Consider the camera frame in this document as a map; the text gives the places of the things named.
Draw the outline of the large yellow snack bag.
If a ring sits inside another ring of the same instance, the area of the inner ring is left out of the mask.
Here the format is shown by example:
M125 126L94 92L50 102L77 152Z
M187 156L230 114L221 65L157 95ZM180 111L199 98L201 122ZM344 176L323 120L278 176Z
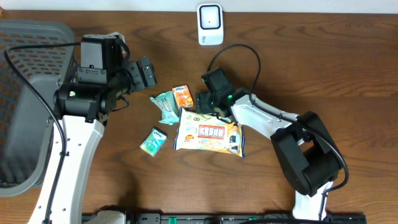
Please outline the large yellow snack bag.
M174 149L192 149L244 157L244 131L239 123L180 109Z

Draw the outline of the orange tissue packet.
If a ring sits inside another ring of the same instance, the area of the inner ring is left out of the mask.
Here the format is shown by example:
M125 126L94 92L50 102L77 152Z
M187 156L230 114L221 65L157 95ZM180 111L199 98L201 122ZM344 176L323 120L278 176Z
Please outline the orange tissue packet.
M179 108L191 108L193 106L193 98L187 85L176 86L172 89L172 92Z

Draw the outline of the green Kleenex tissue packet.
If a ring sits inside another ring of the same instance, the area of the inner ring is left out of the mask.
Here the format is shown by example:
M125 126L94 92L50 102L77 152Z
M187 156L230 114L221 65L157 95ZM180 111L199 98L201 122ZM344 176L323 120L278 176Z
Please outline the green Kleenex tissue packet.
M153 128L148 137L140 145L140 149L154 157L166 140L166 134L157 128Z

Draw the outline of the teal wet-wipe packet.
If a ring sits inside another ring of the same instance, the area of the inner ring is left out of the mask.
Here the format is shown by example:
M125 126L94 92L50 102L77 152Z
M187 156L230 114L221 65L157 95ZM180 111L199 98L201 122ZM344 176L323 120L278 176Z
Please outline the teal wet-wipe packet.
M177 106L175 103L174 94L172 91L166 91L156 97L150 97L162 113L162 119L159 121L162 124L173 125L180 122Z

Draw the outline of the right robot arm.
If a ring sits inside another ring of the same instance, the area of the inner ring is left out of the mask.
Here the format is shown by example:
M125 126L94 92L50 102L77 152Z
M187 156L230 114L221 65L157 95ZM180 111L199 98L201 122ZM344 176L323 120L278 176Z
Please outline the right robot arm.
M201 77L208 89L205 105L271 140L282 172L295 190L296 220L324 221L326 200L346 162L320 117L311 111L287 113L261 101L227 79L221 68Z

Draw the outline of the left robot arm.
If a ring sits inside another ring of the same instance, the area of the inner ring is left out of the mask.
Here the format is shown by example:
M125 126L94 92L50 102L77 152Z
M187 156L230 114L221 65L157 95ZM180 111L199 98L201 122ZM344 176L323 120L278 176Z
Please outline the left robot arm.
M146 56L130 60L119 32L84 35L81 62L55 91L53 143L30 223L81 223L83 199L96 148L109 115L127 95L155 86Z

